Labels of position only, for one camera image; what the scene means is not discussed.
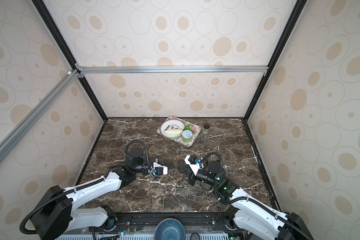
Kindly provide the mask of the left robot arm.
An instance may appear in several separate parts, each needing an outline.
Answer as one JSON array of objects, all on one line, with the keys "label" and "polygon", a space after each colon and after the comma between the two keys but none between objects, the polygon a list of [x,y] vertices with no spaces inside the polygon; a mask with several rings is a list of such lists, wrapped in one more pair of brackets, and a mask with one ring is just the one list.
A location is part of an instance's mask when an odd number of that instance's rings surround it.
[{"label": "left robot arm", "polygon": [[175,165],[160,157],[150,160],[148,147],[132,140],[125,148],[126,160],[108,168],[107,174],[87,183],[62,189],[51,187],[37,206],[20,223],[20,232],[38,235],[42,240],[55,240],[62,234],[86,227],[112,228],[115,213],[108,206],[82,209],[81,206],[104,194],[118,191],[136,179],[137,174],[160,178]]}]

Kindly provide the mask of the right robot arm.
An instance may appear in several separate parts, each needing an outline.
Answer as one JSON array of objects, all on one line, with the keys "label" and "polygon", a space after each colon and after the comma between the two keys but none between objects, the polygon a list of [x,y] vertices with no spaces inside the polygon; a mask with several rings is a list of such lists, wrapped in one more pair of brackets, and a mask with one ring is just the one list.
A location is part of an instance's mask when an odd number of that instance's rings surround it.
[{"label": "right robot arm", "polygon": [[217,201],[229,206],[224,213],[227,228],[246,230],[263,240],[313,239],[299,215],[275,210],[229,180],[219,153],[212,152],[203,158],[187,155],[184,162],[178,169],[190,185],[197,181],[210,185]]}]

